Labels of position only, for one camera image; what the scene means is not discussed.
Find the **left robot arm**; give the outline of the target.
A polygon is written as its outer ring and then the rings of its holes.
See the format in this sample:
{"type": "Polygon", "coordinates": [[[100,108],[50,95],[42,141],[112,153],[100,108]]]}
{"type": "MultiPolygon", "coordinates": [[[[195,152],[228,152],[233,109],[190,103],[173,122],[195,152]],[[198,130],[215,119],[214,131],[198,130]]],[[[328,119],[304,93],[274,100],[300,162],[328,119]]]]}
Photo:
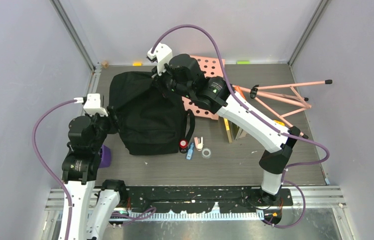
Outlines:
{"type": "Polygon", "coordinates": [[[102,160],[100,150],[107,135],[114,133],[114,118],[103,108],[88,110],[69,123],[69,152],[62,164],[65,199],[61,240],[102,239],[114,208],[127,203],[124,181],[108,179],[102,183],[92,214],[88,214],[102,160]]]}

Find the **black student backpack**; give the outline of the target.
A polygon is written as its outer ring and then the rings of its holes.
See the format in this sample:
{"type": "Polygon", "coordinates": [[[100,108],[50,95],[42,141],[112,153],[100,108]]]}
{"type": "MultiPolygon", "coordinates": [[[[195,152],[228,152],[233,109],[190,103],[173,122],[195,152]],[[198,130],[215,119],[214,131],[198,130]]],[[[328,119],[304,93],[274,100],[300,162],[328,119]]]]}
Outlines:
{"type": "Polygon", "coordinates": [[[155,156],[179,153],[179,141],[188,146],[195,130],[195,116],[182,97],[165,98],[153,85],[152,74],[128,71],[113,77],[109,106],[117,113],[119,136],[129,154],[155,156]]]}

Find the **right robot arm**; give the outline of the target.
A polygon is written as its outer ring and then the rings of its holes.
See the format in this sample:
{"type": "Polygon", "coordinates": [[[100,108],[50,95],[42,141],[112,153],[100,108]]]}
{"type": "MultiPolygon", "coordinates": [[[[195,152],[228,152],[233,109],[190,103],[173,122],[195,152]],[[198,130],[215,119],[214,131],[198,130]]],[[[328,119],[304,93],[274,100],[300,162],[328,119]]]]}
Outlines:
{"type": "Polygon", "coordinates": [[[300,130],[272,121],[250,105],[224,78],[206,77],[198,61],[188,54],[163,56],[157,52],[149,53],[147,58],[157,62],[152,78],[160,90],[188,98],[197,107],[230,120],[264,146],[259,161],[264,170],[259,198],[265,205],[275,204],[280,199],[283,170],[300,130]]]}

